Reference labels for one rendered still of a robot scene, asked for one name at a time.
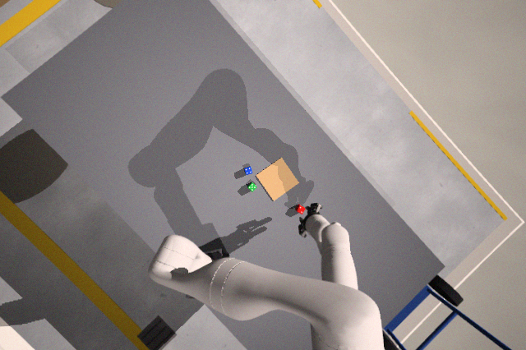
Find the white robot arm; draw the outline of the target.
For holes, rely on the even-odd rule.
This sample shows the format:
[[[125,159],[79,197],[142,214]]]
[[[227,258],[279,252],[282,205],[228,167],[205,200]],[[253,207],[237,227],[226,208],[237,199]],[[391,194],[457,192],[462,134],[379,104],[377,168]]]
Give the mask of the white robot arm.
[[[235,320],[273,310],[299,315],[310,322],[312,350],[384,350],[379,309],[358,290],[348,232],[333,223],[328,225],[319,214],[306,221],[306,230],[322,253],[322,280],[231,257],[213,260],[178,235],[162,241],[148,275]]]

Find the tan flat mat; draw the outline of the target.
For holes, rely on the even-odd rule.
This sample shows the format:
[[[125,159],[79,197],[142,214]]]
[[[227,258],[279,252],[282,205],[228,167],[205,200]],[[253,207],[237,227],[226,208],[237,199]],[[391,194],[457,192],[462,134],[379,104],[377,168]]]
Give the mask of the tan flat mat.
[[[256,176],[273,200],[278,199],[299,183],[282,158]]]

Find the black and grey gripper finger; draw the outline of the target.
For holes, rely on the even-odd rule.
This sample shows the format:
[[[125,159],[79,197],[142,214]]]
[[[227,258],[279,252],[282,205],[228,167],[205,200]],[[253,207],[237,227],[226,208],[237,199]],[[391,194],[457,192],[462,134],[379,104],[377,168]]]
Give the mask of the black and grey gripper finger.
[[[311,204],[311,207],[305,207],[308,211],[307,211],[307,214],[311,213],[315,208],[316,208],[316,212],[318,213],[320,209],[323,208],[322,205],[318,204],[318,203],[313,203]]]
[[[298,230],[299,230],[299,235],[303,236],[303,237],[306,237],[307,236],[307,231],[304,230],[304,226],[303,226],[303,220],[302,218],[299,219],[299,221],[301,221],[301,225],[299,224],[298,225]],[[303,230],[302,230],[303,229]]]

